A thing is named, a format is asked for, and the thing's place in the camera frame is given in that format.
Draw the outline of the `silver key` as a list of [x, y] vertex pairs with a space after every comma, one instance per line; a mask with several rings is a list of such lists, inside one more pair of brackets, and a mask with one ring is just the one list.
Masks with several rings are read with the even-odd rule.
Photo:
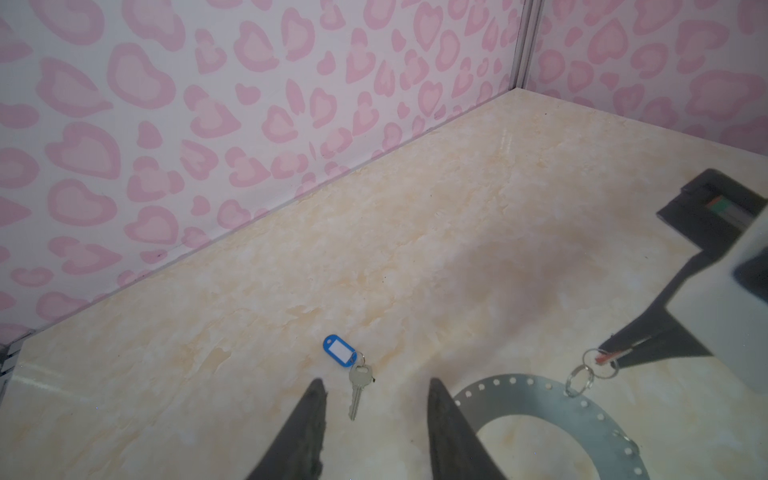
[[348, 377], [352, 385], [352, 399], [348, 416], [354, 421], [357, 417], [363, 390], [375, 381], [373, 367], [365, 361], [358, 362], [351, 367]]

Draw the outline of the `red key tag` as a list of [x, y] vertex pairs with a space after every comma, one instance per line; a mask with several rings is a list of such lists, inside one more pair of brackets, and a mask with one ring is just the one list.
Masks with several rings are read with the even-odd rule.
[[607, 365], [607, 364], [610, 364], [611, 362], [613, 362], [618, 356], [619, 356], [618, 352], [613, 352], [613, 353], [606, 353], [606, 352], [604, 352], [604, 353], [600, 353], [599, 355], [596, 356], [595, 363], [597, 365]]

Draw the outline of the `blue key tag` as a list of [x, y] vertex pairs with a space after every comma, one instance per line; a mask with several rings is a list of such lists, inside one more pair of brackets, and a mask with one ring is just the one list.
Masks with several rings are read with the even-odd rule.
[[357, 351], [336, 334], [328, 335], [322, 345], [323, 350], [344, 368], [352, 367], [358, 359]]

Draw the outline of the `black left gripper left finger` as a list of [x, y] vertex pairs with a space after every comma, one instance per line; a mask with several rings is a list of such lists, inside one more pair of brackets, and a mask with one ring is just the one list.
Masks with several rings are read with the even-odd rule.
[[326, 406], [323, 381], [315, 378], [247, 479], [319, 479]]

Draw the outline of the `split ring gripped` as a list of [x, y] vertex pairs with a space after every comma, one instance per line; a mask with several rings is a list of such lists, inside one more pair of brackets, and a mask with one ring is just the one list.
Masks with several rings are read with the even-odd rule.
[[594, 371], [586, 365], [581, 364], [574, 368], [567, 376], [564, 384], [564, 394], [570, 398], [576, 398], [583, 395], [590, 389], [594, 383]]

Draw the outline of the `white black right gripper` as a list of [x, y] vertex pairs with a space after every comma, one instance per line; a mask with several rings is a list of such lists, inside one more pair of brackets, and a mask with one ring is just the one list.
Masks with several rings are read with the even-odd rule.
[[766, 392], [766, 198], [707, 169], [658, 214], [701, 253], [598, 349], [617, 354], [611, 363], [620, 369], [713, 355]]

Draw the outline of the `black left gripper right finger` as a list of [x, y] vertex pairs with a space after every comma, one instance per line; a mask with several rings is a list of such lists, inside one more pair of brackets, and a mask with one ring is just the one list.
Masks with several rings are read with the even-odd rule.
[[506, 480], [438, 378], [429, 383], [427, 425], [434, 480]]

